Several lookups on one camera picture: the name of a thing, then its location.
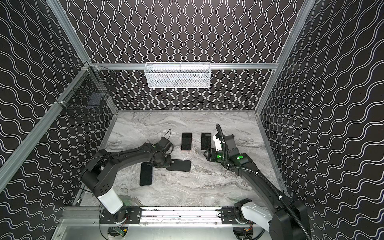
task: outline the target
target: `black smartphone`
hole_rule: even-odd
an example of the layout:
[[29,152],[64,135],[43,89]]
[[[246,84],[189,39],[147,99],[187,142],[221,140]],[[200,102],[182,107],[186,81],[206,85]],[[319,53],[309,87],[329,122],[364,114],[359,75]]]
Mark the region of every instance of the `black smartphone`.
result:
[[183,132],[181,135],[181,151],[191,151],[192,150],[192,133]]
[[152,184],[152,165],[150,162],[143,162],[140,170],[140,186]]
[[211,148],[211,134],[208,132],[201,133],[201,150],[208,150]]

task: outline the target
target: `aluminum rail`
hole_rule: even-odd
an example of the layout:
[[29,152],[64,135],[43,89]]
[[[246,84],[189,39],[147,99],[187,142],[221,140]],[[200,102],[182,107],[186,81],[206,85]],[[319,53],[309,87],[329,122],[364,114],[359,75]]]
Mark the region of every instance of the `aluminum rail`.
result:
[[[144,70],[145,63],[91,63],[110,70]],[[277,69],[277,63],[211,63],[212,70]]]

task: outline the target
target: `metal mounting plate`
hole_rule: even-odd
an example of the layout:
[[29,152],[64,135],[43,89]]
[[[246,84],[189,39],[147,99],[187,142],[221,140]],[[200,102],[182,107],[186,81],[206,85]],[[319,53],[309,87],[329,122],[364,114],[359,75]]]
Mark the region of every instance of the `metal mounting plate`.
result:
[[222,207],[220,217],[222,224],[237,224],[233,207]]
[[[142,209],[140,207],[129,207],[126,211],[129,216],[128,222],[126,224],[140,223],[142,213]],[[103,209],[101,213],[100,224],[114,224],[112,214],[107,209]]]

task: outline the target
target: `white wire basket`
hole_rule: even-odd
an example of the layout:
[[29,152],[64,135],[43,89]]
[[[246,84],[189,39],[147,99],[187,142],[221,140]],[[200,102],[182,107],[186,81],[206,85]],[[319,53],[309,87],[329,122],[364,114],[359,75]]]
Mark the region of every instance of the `white wire basket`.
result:
[[209,88],[211,63],[148,62],[144,74],[150,88]]

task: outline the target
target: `wire mesh basket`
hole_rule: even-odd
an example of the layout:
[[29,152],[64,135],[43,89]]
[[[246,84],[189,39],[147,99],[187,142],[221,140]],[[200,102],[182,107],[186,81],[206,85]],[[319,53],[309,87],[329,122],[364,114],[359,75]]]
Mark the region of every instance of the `wire mesh basket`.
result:
[[116,72],[91,66],[59,104],[75,120],[97,120],[116,79]]
[[144,74],[150,88],[209,88],[211,63],[145,64]]

